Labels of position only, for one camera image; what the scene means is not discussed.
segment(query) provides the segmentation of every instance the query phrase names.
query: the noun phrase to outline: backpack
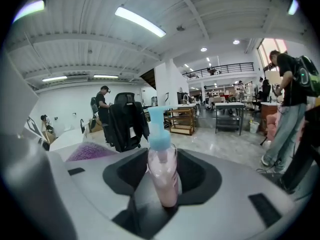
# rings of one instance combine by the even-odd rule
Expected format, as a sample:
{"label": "backpack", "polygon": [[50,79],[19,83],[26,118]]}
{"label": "backpack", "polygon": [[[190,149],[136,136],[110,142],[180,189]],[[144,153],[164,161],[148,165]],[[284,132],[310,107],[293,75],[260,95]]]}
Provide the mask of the backpack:
{"label": "backpack", "polygon": [[93,114],[95,114],[95,113],[98,112],[98,106],[97,106],[97,103],[96,103],[96,97],[92,97],[92,98],[91,98],[90,106],[91,106],[91,109],[92,109],[92,113],[93,113]]}
{"label": "backpack", "polygon": [[320,96],[320,75],[314,63],[304,55],[295,58],[295,62],[293,80],[301,86],[307,96]]}

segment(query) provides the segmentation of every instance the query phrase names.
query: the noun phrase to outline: man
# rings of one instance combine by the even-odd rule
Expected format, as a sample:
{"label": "man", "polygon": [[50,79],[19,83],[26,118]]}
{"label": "man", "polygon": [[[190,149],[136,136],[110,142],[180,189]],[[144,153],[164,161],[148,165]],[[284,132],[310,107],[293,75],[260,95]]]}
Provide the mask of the man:
{"label": "man", "polygon": [[261,97],[261,93],[262,93],[262,83],[263,83],[264,79],[262,77],[260,77],[259,79],[259,83],[258,83],[258,86],[257,86],[257,91],[258,91],[258,94],[259,96]]}
{"label": "man", "polygon": [[[104,85],[100,88],[100,91],[97,93],[95,97],[95,103],[98,107],[98,115],[102,124],[109,124],[109,105],[106,104],[105,95],[109,93],[108,86]],[[104,126],[103,132],[105,137],[105,142],[110,143],[110,136],[108,134],[108,126]]]}
{"label": "man", "polygon": [[295,59],[277,50],[271,51],[269,58],[275,66],[279,67],[282,77],[275,95],[280,96],[284,90],[284,99],[274,140],[269,150],[262,156],[261,162],[265,166],[274,166],[274,172],[280,173],[286,166],[288,156],[292,154],[297,132],[305,115],[307,96],[299,84],[293,80]]}
{"label": "man", "polygon": [[244,100],[245,99],[245,86],[244,84],[242,83],[242,81],[240,80],[239,83],[238,83],[238,88],[239,90],[239,98],[240,100]]}
{"label": "man", "polygon": [[47,116],[46,114],[40,116],[40,119],[42,121],[42,127],[41,127],[41,131],[43,130],[43,128],[45,127],[45,129],[51,133],[51,134],[55,134],[55,130],[54,130],[54,126],[53,123],[50,120],[50,117]]}

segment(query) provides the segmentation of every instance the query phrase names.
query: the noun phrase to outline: white ceiling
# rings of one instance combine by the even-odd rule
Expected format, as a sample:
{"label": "white ceiling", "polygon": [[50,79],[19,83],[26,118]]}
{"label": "white ceiling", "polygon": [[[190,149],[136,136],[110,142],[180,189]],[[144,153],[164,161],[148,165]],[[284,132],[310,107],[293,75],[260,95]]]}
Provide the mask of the white ceiling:
{"label": "white ceiling", "polygon": [[[196,65],[207,54],[213,59],[218,50],[236,49],[234,39],[243,41],[237,48],[243,50],[251,38],[303,43],[311,27],[300,13],[287,15],[289,5],[290,0],[46,0],[44,11],[12,25],[5,49],[39,89],[48,87],[42,79],[51,75],[111,74],[120,76],[116,81],[136,82],[167,59],[174,58],[178,67]],[[119,6],[166,35],[115,16]]]}

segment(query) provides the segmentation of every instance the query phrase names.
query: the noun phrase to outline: fluorescent light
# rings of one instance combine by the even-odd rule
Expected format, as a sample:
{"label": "fluorescent light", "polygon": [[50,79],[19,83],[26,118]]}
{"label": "fluorescent light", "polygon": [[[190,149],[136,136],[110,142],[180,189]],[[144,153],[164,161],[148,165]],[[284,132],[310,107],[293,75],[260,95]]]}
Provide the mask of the fluorescent light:
{"label": "fluorescent light", "polygon": [[67,79],[67,77],[65,75],[56,76],[56,77],[51,77],[51,78],[47,78],[47,79],[42,79],[42,82],[49,82],[49,81],[62,80],[62,79]]}
{"label": "fluorescent light", "polygon": [[107,74],[95,74],[94,78],[118,78],[117,75],[107,75]]}
{"label": "fluorescent light", "polygon": [[141,27],[144,27],[145,29],[156,34],[158,37],[162,38],[164,35],[166,35],[166,32],[158,28],[156,25],[152,24],[150,21],[146,20],[145,18],[142,18],[138,14],[135,14],[134,12],[129,11],[125,8],[119,7],[118,9],[116,9],[114,14],[122,18],[125,18],[129,21],[132,21],[140,25]]}
{"label": "fluorescent light", "polygon": [[291,3],[290,8],[288,10],[288,14],[289,15],[294,15],[296,13],[298,7],[299,7],[298,1],[297,0],[292,0],[292,3]]}
{"label": "fluorescent light", "polygon": [[45,2],[43,0],[38,0],[30,4],[27,4],[19,10],[19,12],[14,17],[12,23],[22,18],[23,16],[26,16],[28,14],[32,14],[38,11],[42,11],[43,9],[45,9]]}

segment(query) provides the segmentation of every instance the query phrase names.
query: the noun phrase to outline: blue pump top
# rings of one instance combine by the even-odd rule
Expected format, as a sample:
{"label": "blue pump top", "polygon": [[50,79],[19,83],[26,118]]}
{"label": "blue pump top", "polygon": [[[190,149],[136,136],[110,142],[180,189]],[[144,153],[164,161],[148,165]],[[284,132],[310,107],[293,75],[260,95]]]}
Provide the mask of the blue pump top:
{"label": "blue pump top", "polygon": [[150,142],[150,148],[155,151],[166,150],[171,145],[170,132],[165,130],[164,127],[164,112],[170,108],[169,106],[148,107],[151,119],[148,140]]}

